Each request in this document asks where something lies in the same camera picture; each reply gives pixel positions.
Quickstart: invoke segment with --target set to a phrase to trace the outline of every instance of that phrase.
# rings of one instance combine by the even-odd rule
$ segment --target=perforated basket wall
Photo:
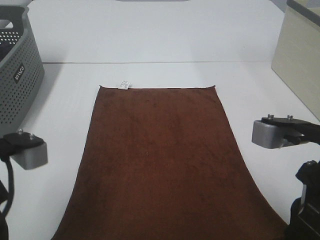
[[[0,5],[0,137],[15,132],[37,95],[45,71],[28,19],[28,8]]]

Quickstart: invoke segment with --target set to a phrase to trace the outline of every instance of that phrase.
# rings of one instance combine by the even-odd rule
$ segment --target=table surface
[[[271,69],[284,14],[269,0],[36,0],[29,8],[42,60],[51,63],[21,126],[45,139],[49,163],[29,171],[12,163],[10,240],[51,239],[74,187],[99,86],[122,81],[133,88],[216,85],[255,183],[289,221],[302,191],[295,174],[320,149],[259,147],[251,143],[253,121],[272,113],[319,122]]]

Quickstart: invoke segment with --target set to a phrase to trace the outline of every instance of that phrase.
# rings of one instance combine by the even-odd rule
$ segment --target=brown towel
[[[101,87],[53,240],[274,240],[285,227],[214,87]]]

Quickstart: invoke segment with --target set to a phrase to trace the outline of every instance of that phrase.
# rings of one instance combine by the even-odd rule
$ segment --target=gray basket
[[[23,6],[0,5],[0,19],[13,24],[0,29],[0,137],[20,126],[45,74],[28,11]]]

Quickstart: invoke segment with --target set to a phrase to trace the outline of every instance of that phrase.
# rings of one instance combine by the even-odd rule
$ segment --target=towel tag
[[[129,86],[130,86],[130,82],[128,82],[128,81],[123,81],[123,82],[120,84],[120,87],[118,87],[118,89],[128,90]]]

